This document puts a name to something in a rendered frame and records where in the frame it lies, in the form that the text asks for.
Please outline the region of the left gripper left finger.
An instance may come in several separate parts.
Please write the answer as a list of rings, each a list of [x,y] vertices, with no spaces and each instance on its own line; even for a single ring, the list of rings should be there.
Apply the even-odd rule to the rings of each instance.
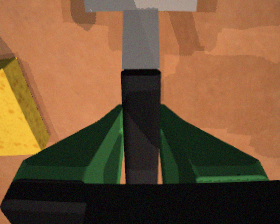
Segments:
[[[118,104],[97,122],[23,160],[12,182],[47,179],[120,184],[123,151],[123,113]]]

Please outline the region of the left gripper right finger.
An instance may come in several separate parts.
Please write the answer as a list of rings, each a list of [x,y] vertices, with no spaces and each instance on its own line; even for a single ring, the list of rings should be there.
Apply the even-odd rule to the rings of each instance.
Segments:
[[[164,104],[159,155],[162,184],[269,180],[258,159],[184,121]]]

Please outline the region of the yellow cheese wedge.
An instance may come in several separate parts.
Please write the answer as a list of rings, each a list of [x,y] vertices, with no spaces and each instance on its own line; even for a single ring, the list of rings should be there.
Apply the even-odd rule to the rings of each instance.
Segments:
[[[45,149],[50,136],[17,58],[0,60],[0,156]]]

